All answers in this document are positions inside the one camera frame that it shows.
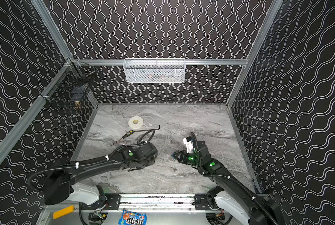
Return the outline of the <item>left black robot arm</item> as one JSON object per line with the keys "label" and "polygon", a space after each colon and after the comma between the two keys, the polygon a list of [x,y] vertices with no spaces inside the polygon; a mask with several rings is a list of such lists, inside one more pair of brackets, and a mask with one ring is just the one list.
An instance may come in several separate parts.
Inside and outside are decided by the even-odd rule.
{"label": "left black robot arm", "polygon": [[110,171],[130,172],[153,165],[158,156],[157,148],[151,143],[154,134],[155,130],[147,130],[136,144],[121,145],[102,157],[38,171],[28,177],[27,184],[44,195],[45,205],[55,205],[65,200],[92,205],[103,199],[103,190],[83,186],[79,182]]}

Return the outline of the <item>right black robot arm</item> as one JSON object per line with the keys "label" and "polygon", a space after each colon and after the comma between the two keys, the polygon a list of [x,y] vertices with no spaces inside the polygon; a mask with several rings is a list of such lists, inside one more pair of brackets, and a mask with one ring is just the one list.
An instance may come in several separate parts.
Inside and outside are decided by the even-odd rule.
{"label": "right black robot arm", "polygon": [[174,152],[179,163],[196,169],[209,178],[222,191],[212,195],[212,209],[223,209],[244,225],[284,225],[278,204],[271,198],[263,198],[243,185],[232,173],[209,153],[204,141],[194,133],[184,139],[186,150]]}

